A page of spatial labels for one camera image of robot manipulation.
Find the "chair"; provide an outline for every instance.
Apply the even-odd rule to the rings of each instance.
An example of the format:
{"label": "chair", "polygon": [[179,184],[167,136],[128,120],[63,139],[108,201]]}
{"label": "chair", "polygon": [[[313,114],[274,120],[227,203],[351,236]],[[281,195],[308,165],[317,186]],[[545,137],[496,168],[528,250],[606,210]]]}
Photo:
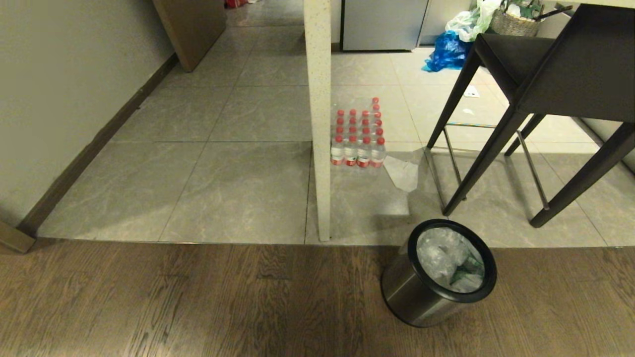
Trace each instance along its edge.
{"label": "chair", "polygon": [[[635,10],[581,4],[557,39],[480,34],[459,74],[428,141],[434,147],[463,92],[485,64],[509,107],[443,214],[454,211],[503,146],[517,133],[505,155],[523,144],[547,114],[621,121],[618,130],[530,223],[542,227],[599,180],[635,147]],[[527,115],[527,125],[519,127]]]}

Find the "stainless steel trash can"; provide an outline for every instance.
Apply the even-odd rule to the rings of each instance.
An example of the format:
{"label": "stainless steel trash can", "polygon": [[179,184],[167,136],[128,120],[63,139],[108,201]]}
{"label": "stainless steel trash can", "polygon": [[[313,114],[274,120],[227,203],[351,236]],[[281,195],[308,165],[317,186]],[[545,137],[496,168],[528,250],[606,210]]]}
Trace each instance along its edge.
{"label": "stainless steel trash can", "polygon": [[[481,254],[485,274],[483,284],[471,293],[458,293],[437,284],[419,262],[417,241],[432,228],[447,227],[462,234]],[[382,275],[382,294],[392,313],[414,327],[429,327],[474,302],[483,300],[496,284],[496,263],[483,240],[467,227],[445,219],[427,220],[418,225],[399,249],[398,256]]]}

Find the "trash can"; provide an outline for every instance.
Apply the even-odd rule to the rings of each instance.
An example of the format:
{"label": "trash can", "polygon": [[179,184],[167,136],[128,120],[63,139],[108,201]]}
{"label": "trash can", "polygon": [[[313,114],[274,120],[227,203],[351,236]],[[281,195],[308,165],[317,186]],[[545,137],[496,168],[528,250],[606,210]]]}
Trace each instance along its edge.
{"label": "trash can", "polygon": [[[428,241],[420,241],[420,238],[433,236],[437,231],[440,231],[432,231],[435,228],[443,228],[448,234],[456,235],[458,233],[459,236],[465,238],[459,245],[461,247],[463,245],[468,246],[468,255],[477,256],[480,254],[482,266],[478,266],[475,269],[482,269],[482,283],[479,286],[475,285],[474,291],[467,293],[457,292],[455,290],[461,290],[460,286],[458,286],[458,281],[452,286],[441,286],[431,275],[426,273],[418,256],[417,244],[423,242],[423,244],[420,243],[420,248],[422,249],[420,253],[427,254],[428,250],[425,250],[426,244],[430,243],[428,245],[433,246],[434,244],[431,243],[433,238],[426,238]],[[463,271],[464,266],[469,265],[468,261],[471,264],[474,259],[468,257],[464,265],[456,267],[455,273],[452,273],[452,279],[455,279],[455,276]],[[426,262],[426,267],[430,269],[428,267],[429,262],[426,260],[424,262]],[[384,271],[381,279],[381,289],[388,308],[401,321],[414,327],[429,327],[438,324],[461,308],[483,300],[494,289],[496,277],[497,270],[494,257],[481,238],[456,222],[445,219],[433,219],[419,224],[412,231],[410,238],[399,249],[398,256]],[[446,278],[441,276],[438,279],[441,281]]]}

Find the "basket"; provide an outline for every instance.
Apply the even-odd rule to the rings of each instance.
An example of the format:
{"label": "basket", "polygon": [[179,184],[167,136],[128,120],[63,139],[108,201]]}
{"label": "basket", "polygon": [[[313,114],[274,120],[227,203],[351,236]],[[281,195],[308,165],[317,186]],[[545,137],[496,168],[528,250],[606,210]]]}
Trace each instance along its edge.
{"label": "basket", "polygon": [[491,18],[491,29],[499,35],[533,37],[538,33],[539,27],[539,21],[503,13],[500,8],[494,11]]}

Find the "white plastic bag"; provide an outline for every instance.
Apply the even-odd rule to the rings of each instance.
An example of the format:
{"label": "white plastic bag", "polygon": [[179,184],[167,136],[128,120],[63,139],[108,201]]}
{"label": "white plastic bag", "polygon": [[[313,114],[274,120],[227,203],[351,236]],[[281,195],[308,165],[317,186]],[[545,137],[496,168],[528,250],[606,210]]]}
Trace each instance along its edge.
{"label": "white plastic bag", "polygon": [[500,0],[476,0],[472,11],[461,11],[445,25],[445,31],[455,31],[463,42],[472,42],[490,26],[491,17]]}

